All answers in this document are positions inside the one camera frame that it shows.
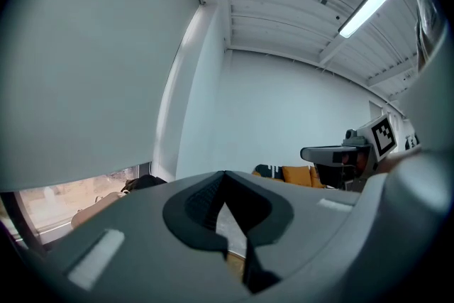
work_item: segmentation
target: black opening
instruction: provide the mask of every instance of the black opening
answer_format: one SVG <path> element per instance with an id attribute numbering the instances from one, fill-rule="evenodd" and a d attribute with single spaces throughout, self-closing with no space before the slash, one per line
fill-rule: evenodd
<path id="1" fill-rule="evenodd" d="M 279 282 L 276 274 L 262 268 L 255 249 L 278 241 L 293 219 L 292 206 L 281 196 L 231 172 L 218 172 L 174 195 L 162 215 L 181 242 L 222 252 L 226 258 L 228 241 L 216 233 L 224 203 L 248 240 L 243 284 L 256 293 Z"/>

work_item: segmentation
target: window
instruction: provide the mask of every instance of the window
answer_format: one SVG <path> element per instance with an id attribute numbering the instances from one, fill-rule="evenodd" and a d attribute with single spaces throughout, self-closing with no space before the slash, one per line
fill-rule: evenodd
<path id="1" fill-rule="evenodd" d="M 33 225 L 42 233 L 71 221 L 80 210 L 95 203 L 95 199 L 111 192 L 120 192 L 127 180 L 137 178 L 138 168 L 88 178 L 55 186 L 25 189 L 21 191 L 23 204 Z M 17 231 L 9 219 L 3 204 L 0 205 L 0 219 L 17 237 Z"/>

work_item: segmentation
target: ceiling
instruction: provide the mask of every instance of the ceiling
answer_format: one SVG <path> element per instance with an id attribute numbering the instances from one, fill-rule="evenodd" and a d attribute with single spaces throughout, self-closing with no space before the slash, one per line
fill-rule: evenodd
<path id="1" fill-rule="evenodd" d="M 416 0 L 387 2 L 348 40 L 338 29 L 362 0 L 219 0 L 227 47 L 307 62 L 394 101 L 416 71 Z"/>

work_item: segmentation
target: fluorescent light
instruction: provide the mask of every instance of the fluorescent light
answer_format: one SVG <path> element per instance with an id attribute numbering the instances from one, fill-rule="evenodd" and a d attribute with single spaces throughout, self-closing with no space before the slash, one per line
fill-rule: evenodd
<path id="1" fill-rule="evenodd" d="M 383 5 L 385 1 L 386 0 L 367 0 L 358 12 L 340 28 L 339 34 L 344 38 L 349 38 L 373 13 L 377 11 L 379 7 Z"/>

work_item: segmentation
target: ceiling panel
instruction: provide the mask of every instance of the ceiling panel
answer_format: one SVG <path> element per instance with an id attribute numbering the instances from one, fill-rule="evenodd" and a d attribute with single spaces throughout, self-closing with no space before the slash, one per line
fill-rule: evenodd
<path id="1" fill-rule="evenodd" d="M 317 65 L 319 54 L 362 0 L 229 0 L 231 47 L 285 55 Z M 416 54 L 416 0 L 387 0 L 323 67 L 366 85 Z M 391 95 L 413 77 L 398 75 L 373 88 Z"/>

